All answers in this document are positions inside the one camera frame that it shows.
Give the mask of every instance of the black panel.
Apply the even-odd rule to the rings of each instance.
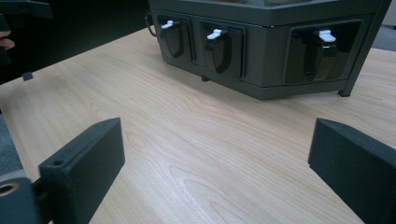
[[[0,84],[146,27],[147,0],[46,0],[53,19],[7,16],[12,64],[0,67]]]
[[[55,223],[88,223],[125,163],[120,119],[92,125],[39,165]]]
[[[365,223],[396,223],[394,148],[345,124],[318,119],[308,163]]]

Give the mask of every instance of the black rectangular block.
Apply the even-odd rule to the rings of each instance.
[[[396,223],[396,150],[318,119],[308,163],[365,223]]]
[[[53,221],[88,223],[125,163],[120,119],[92,125],[39,165]]]

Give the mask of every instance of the compartment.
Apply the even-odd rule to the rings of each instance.
[[[287,84],[335,80],[343,74],[361,21],[295,28],[286,61]]]
[[[182,61],[191,62],[191,26],[187,18],[160,15],[157,18],[160,35],[158,41],[163,53]]]
[[[241,77],[244,30],[220,23],[201,22],[200,33],[205,66],[219,75]]]

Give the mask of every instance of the light wood tabletop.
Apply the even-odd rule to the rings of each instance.
[[[396,53],[372,49],[352,95],[259,101],[162,60],[146,30],[0,86],[27,175],[121,118],[126,163],[92,223],[361,223],[307,163],[317,118],[396,147]]]

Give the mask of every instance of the wooden table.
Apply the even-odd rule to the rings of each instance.
[[[0,87],[26,173],[121,118],[126,163],[92,223],[361,223],[307,163],[316,118],[396,147],[396,53],[372,49],[352,96],[258,101],[163,62],[146,30]]]

